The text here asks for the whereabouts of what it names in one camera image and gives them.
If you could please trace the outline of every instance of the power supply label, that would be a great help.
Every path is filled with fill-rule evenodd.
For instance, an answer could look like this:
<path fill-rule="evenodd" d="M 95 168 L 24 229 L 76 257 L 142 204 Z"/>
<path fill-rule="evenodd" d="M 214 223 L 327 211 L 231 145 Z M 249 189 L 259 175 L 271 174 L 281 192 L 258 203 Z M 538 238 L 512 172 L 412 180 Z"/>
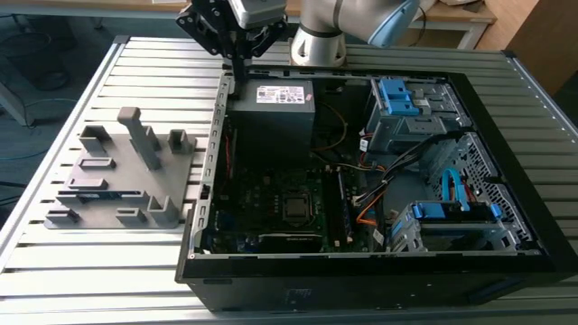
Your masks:
<path fill-rule="evenodd" d="M 305 104 L 305 88 L 285 86 L 261 86 L 257 89 L 257 102 L 261 104 Z"/>

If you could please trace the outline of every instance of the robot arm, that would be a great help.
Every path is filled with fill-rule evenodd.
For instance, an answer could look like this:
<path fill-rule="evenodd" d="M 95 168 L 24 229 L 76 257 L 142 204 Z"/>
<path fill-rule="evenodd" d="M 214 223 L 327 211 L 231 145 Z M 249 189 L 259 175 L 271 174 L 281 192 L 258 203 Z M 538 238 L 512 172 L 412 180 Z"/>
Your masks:
<path fill-rule="evenodd" d="M 341 66 L 343 32 L 371 45 L 392 45 L 418 6 L 420 0 L 303 0 L 294 63 Z M 285 7 L 286 0 L 194 0 L 178 24 L 209 53 L 223 56 L 242 80 L 251 58 L 263 55 L 286 30 Z"/>
<path fill-rule="evenodd" d="M 413 21 L 420 0 L 303 0 L 293 62 L 305 66 L 345 64 L 343 32 L 369 44 L 396 43 Z"/>

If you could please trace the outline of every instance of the metal case frame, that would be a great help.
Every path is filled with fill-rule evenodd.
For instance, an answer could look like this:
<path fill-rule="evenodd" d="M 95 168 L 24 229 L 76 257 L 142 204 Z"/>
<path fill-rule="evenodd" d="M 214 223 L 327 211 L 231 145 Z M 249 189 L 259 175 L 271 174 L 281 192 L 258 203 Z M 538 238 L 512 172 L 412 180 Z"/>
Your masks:
<path fill-rule="evenodd" d="M 214 310 L 401 308 L 480 304 L 524 287 L 557 282 L 578 272 L 578 257 L 538 196 L 485 105 L 464 74 L 405 70 L 349 70 L 254 66 L 251 78 L 369 79 L 381 76 L 445 78 L 473 121 L 513 200 L 540 240 L 542 255 L 375 258 L 195 258 L 191 229 L 209 217 L 217 151 L 209 150 L 197 212 L 190 211 L 177 281 L 187 283 Z M 233 78 L 223 76 L 210 148 L 219 147 L 221 124 Z"/>

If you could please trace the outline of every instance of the yellow wire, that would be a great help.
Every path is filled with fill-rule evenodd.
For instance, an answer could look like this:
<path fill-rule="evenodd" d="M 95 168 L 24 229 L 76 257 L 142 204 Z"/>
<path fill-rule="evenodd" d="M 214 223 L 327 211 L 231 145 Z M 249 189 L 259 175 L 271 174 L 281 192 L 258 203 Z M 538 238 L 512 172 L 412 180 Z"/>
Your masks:
<path fill-rule="evenodd" d="M 339 117 L 339 120 L 342 120 L 342 123 L 343 123 L 343 134 L 342 134 L 342 137 L 339 138 L 338 142 L 335 142 L 330 146 L 321 147 L 321 148 L 313 148 L 311 149 L 311 151 L 326 151 L 326 150 L 330 150 L 330 149 L 335 148 L 343 142 L 345 137 L 347 135 L 347 122 L 345 121 L 343 115 L 341 115 L 341 113 L 337 111 L 335 108 L 331 107 L 330 104 L 327 104 L 325 102 L 318 102 L 318 104 L 321 104 L 322 106 L 327 107 L 334 112 L 334 114 L 337 115 L 337 117 Z"/>

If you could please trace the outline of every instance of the aluminum slotted table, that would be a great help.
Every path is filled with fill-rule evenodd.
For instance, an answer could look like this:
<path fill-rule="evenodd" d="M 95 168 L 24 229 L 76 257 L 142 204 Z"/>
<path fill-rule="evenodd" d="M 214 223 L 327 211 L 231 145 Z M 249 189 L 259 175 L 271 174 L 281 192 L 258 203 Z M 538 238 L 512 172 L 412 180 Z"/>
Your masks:
<path fill-rule="evenodd" d="M 286 43 L 255 61 L 289 62 Z M 354 68 L 444 70 L 469 76 L 578 249 L 578 132 L 517 59 L 489 51 L 350 46 L 347 63 Z M 0 233 L 0 324 L 428 324 L 437 318 L 445 318 L 445 324 L 464 324 L 461 319 L 472 317 L 478 319 L 469 324 L 485 324 L 489 317 L 494 324 L 572 323 L 578 316 L 578 278 L 469 308 L 213 314 L 202 297 L 174 280 L 183 225 L 174 230 L 46 229 L 51 201 L 80 154 L 78 133 L 86 125 L 123 131 L 117 123 L 123 106 L 142 109 L 143 123 L 155 132 L 186 129 L 197 136 L 185 211 L 193 206 L 221 75 L 222 60 L 191 39 L 118 37 Z"/>

